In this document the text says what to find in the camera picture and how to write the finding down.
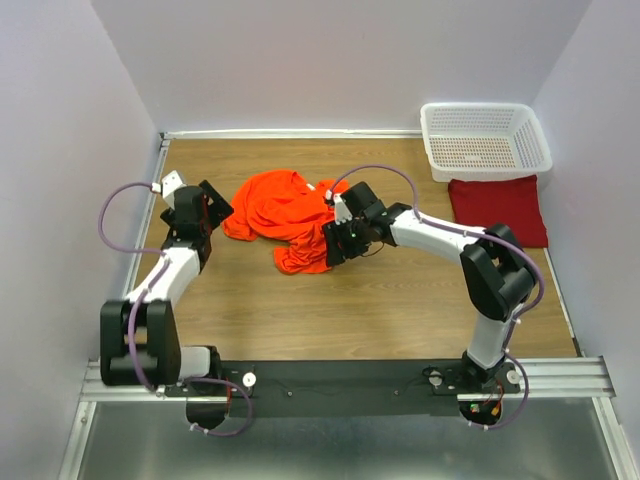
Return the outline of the orange t shirt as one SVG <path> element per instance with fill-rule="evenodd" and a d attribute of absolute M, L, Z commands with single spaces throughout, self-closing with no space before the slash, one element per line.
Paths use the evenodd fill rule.
<path fill-rule="evenodd" d="M 259 238 L 282 243 L 273 250 L 284 274 L 328 272 L 323 226 L 334 219 L 327 191 L 342 193 L 347 181 L 323 179 L 310 184 L 295 170 L 271 170 L 251 176 L 234 195 L 233 214 L 222 224 L 225 235 L 247 242 Z"/>

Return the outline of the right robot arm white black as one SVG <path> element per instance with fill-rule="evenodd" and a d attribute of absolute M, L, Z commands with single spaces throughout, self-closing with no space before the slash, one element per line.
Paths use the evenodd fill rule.
<path fill-rule="evenodd" d="M 434 254 L 461 267 L 477 320 L 458 382 L 474 392 L 493 384 L 506 359 L 512 323 L 542 284 L 510 228 L 454 224 L 399 202 L 387 207 L 365 182 L 342 193 L 327 191 L 325 203 L 334 215 L 323 226 L 330 268 L 364 255 L 375 242 Z"/>

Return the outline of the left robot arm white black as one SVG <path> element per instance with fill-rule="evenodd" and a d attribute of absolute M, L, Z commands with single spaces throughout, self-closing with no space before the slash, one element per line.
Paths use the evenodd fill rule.
<path fill-rule="evenodd" d="M 159 195 L 167 205 L 161 220 L 168 226 L 159 248 L 125 247 L 105 233 L 104 219 L 115 197 L 141 187 Z M 189 185 L 176 171 L 158 183 L 131 182 L 114 190 L 98 216 L 98 233 L 109 248 L 128 254 L 153 254 L 151 272 L 121 299 L 100 309 L 100 374 L 109 387 L 140 385 L 150 392 L 180 380 L 182 349 L 174 310 L 190 283 L 204 270 L 211 236 L 233 208 L 203 180 Z"/>

